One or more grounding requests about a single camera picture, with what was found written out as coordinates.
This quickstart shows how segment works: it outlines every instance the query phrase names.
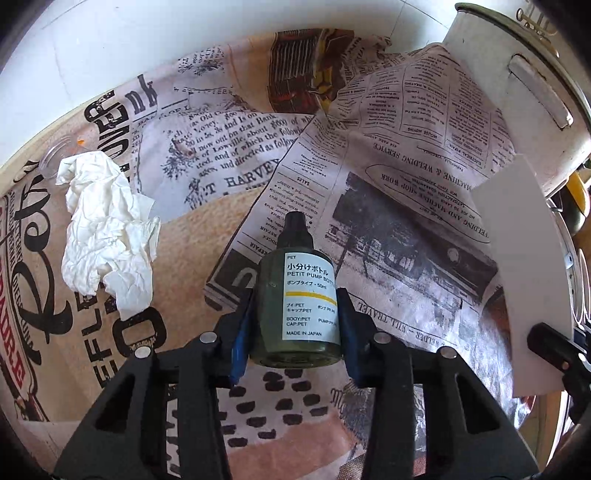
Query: yellow object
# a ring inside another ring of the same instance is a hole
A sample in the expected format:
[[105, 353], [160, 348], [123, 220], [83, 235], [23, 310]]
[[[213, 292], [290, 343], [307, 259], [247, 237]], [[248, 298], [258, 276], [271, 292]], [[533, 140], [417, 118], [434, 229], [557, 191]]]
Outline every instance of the yellow object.
[[577, 207], [579, 207], [579, 210], [581, 210], [582, 214], [587, 218], [589, 216], [589, 211], [591, 210], [591, 200], [589, 199], [589, 192], [579, 176], [579, 172], [574, 172], [570, 176], [566, 183], [566, 187], [577, 204]]
[[286, 297], [312, 297], [314, 299], [325, 300], [329, 303], [332, 303], [333, 305], [336, 305], [336, 302], [334, 299], [331, 299], [330, 297], [327, 297], [326, 295], [322, 295], [320, 293], [315, 293], [313, 291], [286, 291], [285, 296]]

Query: metal screw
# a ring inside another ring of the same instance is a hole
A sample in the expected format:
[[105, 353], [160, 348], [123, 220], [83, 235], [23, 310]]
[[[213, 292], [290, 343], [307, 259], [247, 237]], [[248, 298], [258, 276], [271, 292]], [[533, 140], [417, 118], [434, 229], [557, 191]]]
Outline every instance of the metal screw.
[[450, 360], [457, 357], [457, 352], [450, 346], [442, 346], [439, 350], [439, 354], [443, 358], [449, 358]]
[[199, 341], [201, 343], [213, 343], [217, 340], [217, 335], [215, 332], [203, 332], [199, 335]]
[[374, 335], [374, 342], [380, 343], [381, 345], [385, 345], [386, 343], [390, 343], [391, 339], [392, 339], [392, 337], [390, 337], [390, 334], [386, 333], [386, 332], [378, 332]]
[[141, 346], [135, 349], [135, 356], [137, 358], [148, 358], [152, 353], [152, 349], [149, 346]]

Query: crumpled tissue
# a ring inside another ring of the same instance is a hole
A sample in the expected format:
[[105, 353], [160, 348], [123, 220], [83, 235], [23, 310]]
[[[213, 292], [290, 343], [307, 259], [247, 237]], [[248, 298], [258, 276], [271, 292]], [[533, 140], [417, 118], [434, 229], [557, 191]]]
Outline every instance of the crumpled tissue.
[[56, 185], [67, 183], [72, 221], [61, 263], [64, 281], [83, 295], [96, 295], [103, 282], [127, 320], [152, 301], [150, 262], [160, 233], [160, 218], [149, 218], [154, 201], [132, 193], [121, 169], [101, 151], [64, 158]]

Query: white label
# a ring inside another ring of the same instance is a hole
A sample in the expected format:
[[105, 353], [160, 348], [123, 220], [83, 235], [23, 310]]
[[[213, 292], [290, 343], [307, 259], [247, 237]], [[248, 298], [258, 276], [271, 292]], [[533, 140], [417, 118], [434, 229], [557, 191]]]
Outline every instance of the white label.
[[340, 345], [335, 269], [324, 258], [285, 254], [282, 338]]

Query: dark green bottle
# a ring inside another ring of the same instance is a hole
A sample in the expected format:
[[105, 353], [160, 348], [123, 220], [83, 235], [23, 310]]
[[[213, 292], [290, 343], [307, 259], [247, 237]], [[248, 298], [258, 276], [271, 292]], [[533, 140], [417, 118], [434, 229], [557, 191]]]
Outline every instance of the dark green bottle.
[[277, 249], [259, 263], [251, 359], [272, 368], [310, 368], [340, 360], [335, 271], [314, 250], [302, 212], [289, 212]]

